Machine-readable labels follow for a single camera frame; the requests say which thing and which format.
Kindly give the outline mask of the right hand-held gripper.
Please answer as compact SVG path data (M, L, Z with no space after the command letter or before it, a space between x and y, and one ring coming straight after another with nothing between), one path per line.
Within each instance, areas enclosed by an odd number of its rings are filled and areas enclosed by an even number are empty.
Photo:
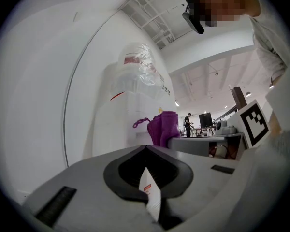
M225 137L240 136L237 159L246 149L258 147L269 135L268 121L257 100L253 100L244 108L235 112L227 120L218 122L215 131L217 137L180 137L172 138L167 148L183 153L208 157L217 145L225 143Z

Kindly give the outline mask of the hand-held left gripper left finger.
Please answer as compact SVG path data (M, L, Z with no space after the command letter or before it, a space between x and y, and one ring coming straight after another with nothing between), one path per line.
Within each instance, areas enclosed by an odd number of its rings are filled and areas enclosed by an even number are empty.
M117 150L79 161L39 186L23 203L35 215L63 186L76 194L55 224L56 229L147 229L149 214L144 203L114 194L103 179L105 167L135 148Z

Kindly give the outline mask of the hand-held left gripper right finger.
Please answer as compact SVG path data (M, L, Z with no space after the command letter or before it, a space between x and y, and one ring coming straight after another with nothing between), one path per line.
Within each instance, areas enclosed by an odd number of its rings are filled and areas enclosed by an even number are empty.
M153 230L169 230L204 210L226 186L238 162L147 147L147 164L162 201Z

